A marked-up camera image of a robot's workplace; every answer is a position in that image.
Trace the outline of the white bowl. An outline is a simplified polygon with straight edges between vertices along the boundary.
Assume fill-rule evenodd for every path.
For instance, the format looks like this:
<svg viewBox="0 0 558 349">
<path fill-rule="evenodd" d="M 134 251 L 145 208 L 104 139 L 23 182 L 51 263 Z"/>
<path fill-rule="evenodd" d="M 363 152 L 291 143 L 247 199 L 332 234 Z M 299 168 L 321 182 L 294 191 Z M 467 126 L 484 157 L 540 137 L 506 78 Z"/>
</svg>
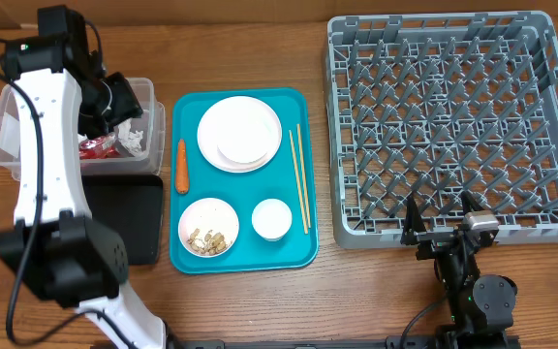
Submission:
<svg viewBox="0 0 558 349">
<path fill-rule="evenodd" d="M 201 258 L 215 258 L 227 253 L 232 248 L 238 238 L 239 228 L 238 216 L 227 202 L 216 198 L 203 198 L 184 209 L 178 221 L 177 232 L 181 244 L 188 252 Z M 231 246 L 216 256 L 198 256 L 187 244 L 188 237 L 196 229 L 200 229 L 203 234 L 210 230 L 214 233 L 222 233 Z"/>
</svg>

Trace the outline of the orange carrot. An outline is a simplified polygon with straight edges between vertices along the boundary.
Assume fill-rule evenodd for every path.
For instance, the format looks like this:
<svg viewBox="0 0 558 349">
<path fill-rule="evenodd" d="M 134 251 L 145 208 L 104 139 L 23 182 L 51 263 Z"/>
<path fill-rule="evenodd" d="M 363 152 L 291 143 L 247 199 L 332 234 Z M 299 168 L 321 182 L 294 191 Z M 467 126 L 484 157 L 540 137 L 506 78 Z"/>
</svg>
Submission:
<svg viewBox="0 0 558 349">
<path fill-rule="evenodd" d="M 178 194 L 187 194 L 189 192 L 190 179 L 188 174 L 186 142 L 183 139 L 179 140 L 176 150 L 174 185 Z"/>
</svg>

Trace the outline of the white cup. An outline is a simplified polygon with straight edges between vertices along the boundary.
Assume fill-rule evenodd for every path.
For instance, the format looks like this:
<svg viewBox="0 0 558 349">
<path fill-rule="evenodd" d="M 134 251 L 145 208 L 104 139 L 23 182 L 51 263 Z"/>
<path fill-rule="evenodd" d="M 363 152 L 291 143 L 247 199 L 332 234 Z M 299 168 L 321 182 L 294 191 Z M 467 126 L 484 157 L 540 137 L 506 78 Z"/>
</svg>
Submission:
<svg viewBox="0 0 558 349">
<path fill-rule="evenodd" d="M 281 200 L 266 199 L 259 202 L 252 212 L 255 232 L 267 241 L 280 240 L 291 228 L 293 215 Z"/>
</svg>

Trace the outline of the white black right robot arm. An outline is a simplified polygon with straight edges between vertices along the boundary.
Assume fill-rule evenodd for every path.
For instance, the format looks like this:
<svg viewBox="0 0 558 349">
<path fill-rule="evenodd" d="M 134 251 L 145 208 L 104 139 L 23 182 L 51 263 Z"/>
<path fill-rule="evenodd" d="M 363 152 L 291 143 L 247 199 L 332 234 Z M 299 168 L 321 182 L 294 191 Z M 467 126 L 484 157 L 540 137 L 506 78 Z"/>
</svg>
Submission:
<svg viewBox="0 0 558 349">
<path fill-rule="evenodd" d="M 461 194 L 464 217 L 450 233 L 428 233 L 413 197 L 406 200 L 400 242 L 417 248 L 416 258 L 433 260 L 445 294 L 418 313 L 405 327 L 400 348 L 518 348 L 519 339 L 506 329 L 513 325 L 517 286 L 508 277 L 482 275 L 475 255 L 494 244 L 499 222 L 468 192 Z M 451 323 L 429 337 L 410 336 L 415 323 L 442 303 L 449 304 Z"/>
</svg>

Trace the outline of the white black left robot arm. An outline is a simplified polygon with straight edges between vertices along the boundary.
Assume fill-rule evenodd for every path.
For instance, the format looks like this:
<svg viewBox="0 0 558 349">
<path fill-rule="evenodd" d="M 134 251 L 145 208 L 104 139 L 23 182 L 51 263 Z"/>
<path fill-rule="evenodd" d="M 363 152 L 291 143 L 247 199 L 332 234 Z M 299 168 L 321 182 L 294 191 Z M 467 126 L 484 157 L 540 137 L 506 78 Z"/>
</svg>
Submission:
<svg viewBox="0 0 558 349">
<path fill-rule="evenodd" d="M 0 80 L 15 96 L 21 165 L 0 259 L 16 287 L 89 319 L 116 347 L 175 348 L 168 324 L 130 284 L 121 236 L 96 221 L 86 201 L 79 137 L 104 136 L 142 114 L 130 83 L 108 74 L 101 51 L 88 45 L 94 29 L 57 5 L 39 9 L 35 36 L 4 44 Z"/>
</svg>

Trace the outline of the pile of peanuts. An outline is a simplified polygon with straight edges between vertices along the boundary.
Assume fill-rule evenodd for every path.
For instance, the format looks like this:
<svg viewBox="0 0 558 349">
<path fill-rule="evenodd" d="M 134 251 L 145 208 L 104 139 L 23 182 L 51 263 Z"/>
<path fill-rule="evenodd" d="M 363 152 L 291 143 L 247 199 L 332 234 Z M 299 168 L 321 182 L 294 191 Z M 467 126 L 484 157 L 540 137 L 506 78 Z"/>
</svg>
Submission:
<svg viewBox="0 0 558 349">
<path fill-rule="evenodd" d="M 200 229 L 188 237 L 187 244 L 194 254 L 206 257 L 222 254 L 231 246 L 222 233 L 210 230 L 203 234 Z"/>
</svg>

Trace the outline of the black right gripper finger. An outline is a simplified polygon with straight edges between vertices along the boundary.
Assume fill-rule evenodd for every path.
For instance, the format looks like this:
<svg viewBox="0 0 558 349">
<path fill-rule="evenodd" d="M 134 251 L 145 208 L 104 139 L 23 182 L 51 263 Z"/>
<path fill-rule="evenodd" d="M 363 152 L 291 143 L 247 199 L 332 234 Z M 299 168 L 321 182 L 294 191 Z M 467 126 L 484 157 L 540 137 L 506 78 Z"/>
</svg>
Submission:
<svg viewBox="0 0 558 349">
<path fill-rule="evenodd" d="M 413 196 L 406 199 L 406 216 L 404 229 L 400 238 L 401 244 L 418 244 L 419 235 L 425 233 L 426 228 L 419 213 L 419 208 Z"/>
<path fill-rule="evenodd" d="M 460 199 L 464 213 L 483 210 L 483 207 L 477 202 L 477 200 L 469 191 L 463 191 L 460 194 Z"/>
</svg>

